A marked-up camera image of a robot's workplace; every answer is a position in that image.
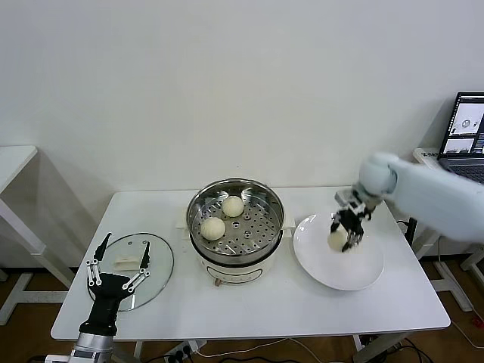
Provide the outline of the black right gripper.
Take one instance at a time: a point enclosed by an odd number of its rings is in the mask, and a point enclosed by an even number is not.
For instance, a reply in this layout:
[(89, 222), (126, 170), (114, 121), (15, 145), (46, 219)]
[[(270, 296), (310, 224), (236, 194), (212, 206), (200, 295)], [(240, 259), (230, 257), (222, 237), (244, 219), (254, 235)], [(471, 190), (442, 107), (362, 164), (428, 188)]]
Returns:
[(340, 209), (332, 216), (332, 223), (330, 225), (330, 233), (337, 231), (340, 225), (343, 227), (354, 227), (346, 229), (347, 239), (342, 247), (342, 251), (352, 249), (358, 246), (363, 238), (364, 230), (361, 226), (361, 221), (366, 217), (366, 209), (360, 212), (354, 212), (351, 209)]

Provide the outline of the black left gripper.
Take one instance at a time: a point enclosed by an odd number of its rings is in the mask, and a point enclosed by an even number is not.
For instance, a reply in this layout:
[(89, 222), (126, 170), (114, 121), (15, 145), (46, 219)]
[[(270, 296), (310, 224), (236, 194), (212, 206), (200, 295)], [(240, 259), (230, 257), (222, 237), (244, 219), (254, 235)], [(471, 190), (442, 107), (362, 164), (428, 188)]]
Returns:
[(150, 242), (146, 242), (138, 272), (131, 278), (123, 275), (101, 273), (100, 262), (104, 258), (111, 233), (108, 233), (86, 262), (87, 281), (95, 296), (91, 312), (79, 332), (94, 335), (116, 335), (116, 318), (120, 303), (131, 295), (149, 276)]

